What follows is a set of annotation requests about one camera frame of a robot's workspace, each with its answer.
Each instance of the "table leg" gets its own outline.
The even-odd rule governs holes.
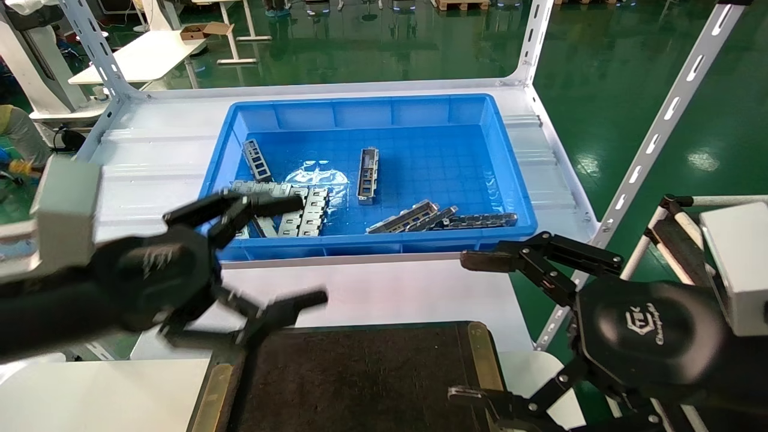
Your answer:
[[[245,21],[248,24],[250,36],[240,36],[238,41],[271,41],[272,36],[256,36],[256,30],[253,29],[253,18],[250,16],[250,5],[248,0],[243,0],[243,10],[245,10]]]
[[[200,88],[197,83],[197,75],[194,74],[194,65],[189,57],[184,59],[184,66],[187,68],[187,74],[190,76],[190,83],[192,88]]]
[[[229,25],[230,16],[227,14],[227,6],[224,4],[224,2],[219,3],[219,6],[221,7],[221,18],[223,19],[224,24]],[[237,45],[235,44],[235,37],[234,35],[232,35],[232,32],[227,34],[227,40],[230,43],[230,50],[232,50],[232,59],[218,60],[217,64],[232,65],[232,64],[242,64],[242,63],[256,63],[255,58],[240,58],[240,55],[237,53]]]

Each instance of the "white metal shelf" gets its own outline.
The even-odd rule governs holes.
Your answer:
[[[746,6],[719,3],[637,152],[602,224],[591,209],[541,99],[533,88],[554,0],[533,0],[518,67],[499,79],[403,81],[339,85],[156,91],[142,93],[125,82],[93,14],[83,2],[61,4],[105,75],[113,95],[78,158],[104,166],[97,238],[150,234],[164,229],[160,215],[194,200],[205,175],[224,115],[237,101],[349,98],[391,95],[488,93],[505,119],[540,230],[604,247],[630,207],[677,119]],[[540,125],[531,121],[538,116]],[[575,274],[583,284],[583,274]],[[536,344],[546,349],[567,316],[556,308]]]
[[[368,91],[356,85],[272,88],[273,94],[260,88],[160,91],[129,100],[88,159],[104,166],[97,240],[162,232],[160,216],[165,211],[197,199],[224,116],[234,102],[451,92],[494,96],[540,229],[587,241],[596,230],[596,218],[559,141],[551,142],[545,134],[551,125],[541,123],[526,90],[497,86],[495,80],[471,80],[467,83],[472,87],[450,89],[441,88],[441,83],[462,82],[432,81],[431,89],[391,91],[389,83],[370,85]],[[423,88],[418,82],[406,84]],[[315,92],[306,93],[305,87]]]

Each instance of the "person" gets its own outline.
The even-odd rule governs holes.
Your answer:
[[[290,4],[286,0],[263,0],[264,13],[268,17],[279,17],[290,13]]]
[[[35,123],[24,110],[13,105],[0,105],[0,135],[5,136],[24,161],[33,168],[42,168],[51,156]]]

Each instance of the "slotted metal post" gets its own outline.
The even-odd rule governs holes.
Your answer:
[[[590,244],[599,248],[604,248],[608,241],[613,237],[616,227],[621,219],[627,213],[632,200],[634,200],[637,191],[645,180],[650,168],[667,143],[667,139],[672,133],[677,121],[685,111],[688,103],[694,96],[701,80],[707,74],[710,66],[714,62],[720,48],[728,38],[734,25],[749,2],[740,1],[738,4],[720,3],[715,6],[704,29],[701,31],[696,44],[691,49],[688,59],[683,64],[680,74],[672,84],[672,89],[667,95],[667,99],[661,105],[661,109],[654,122],[651,124],[645,139],[641,143],[637,154],[630,165],[624,179],[621,181],[616,195],[611,200],[611,205],[603,216],[597,234],[592,238]],[[576,271],[572,280],[576,283],[578,289],[584,286],[588,275],[582,271]],[[544,326],[544,330],[536,340],[535,350],[546,350],[552,342],[552,338],[557,333],[563,320],[568,316],[570,309],[567,307],[556,307]]]
[[[531,3],[531,13],[528,15],[518,68],[506,80],[523,85],[530,85],[533,82],[553,5],[554,0],[534,0]]]

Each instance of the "cable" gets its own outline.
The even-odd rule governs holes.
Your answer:
[[[121,27],[125,27],[125,25],[128,24],[128,14],[131,13],[131,8],[134,7],[134,6],[135,6],[135,4],[134,4],[133,0],[131,0],[131,3],[128,5],[128,9],[126,9],[126,11],[125,11],[125,15],[123,15],[123,24],[121,25]],[[104,27],[104,28],[110,28],[110,27],[114,27],[116,25],[117,24],[110,24],[110,25],[101,24],[101,26]]]
[[[52,140],[52,143],[51,143],[51,144],[53,144],[53,148],[51,149],[51,151],[54,152],[54,153],[64,153],[64,152],[67,152],[67,151],[71,151],[71,149],[68,149],[67,145],[64,144],[64,138],[63,137],[61,138],[61,143],[64,145],[64,147],[62,147],[62,148],[56,147],[56,137],[58,137],[58,134],[61,131],[64,131],[64,130],[67,130],[67,127],[64,126],[64,125],[61,125],[61,126],[59,126],[56,129],[56,133],[53,134],[53,140]]]

